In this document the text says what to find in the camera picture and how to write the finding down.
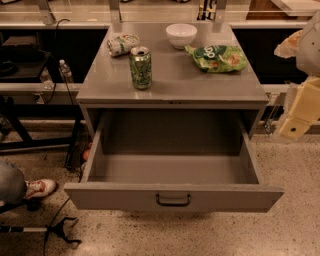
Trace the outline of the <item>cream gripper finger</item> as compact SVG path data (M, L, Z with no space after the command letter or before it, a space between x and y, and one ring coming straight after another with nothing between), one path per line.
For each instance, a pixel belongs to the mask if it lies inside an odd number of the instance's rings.
M279 127L280 137L297 140L320 118L320 78L308 78L296 89L287 117Z

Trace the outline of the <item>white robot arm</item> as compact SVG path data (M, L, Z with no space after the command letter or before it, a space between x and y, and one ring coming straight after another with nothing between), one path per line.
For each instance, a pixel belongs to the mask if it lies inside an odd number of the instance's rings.
M320 119L320 12L279 44L274 54L285 59L295 57L297 69L308 75L300 85L287 90L284 113L276 126L274 139L289 143Z

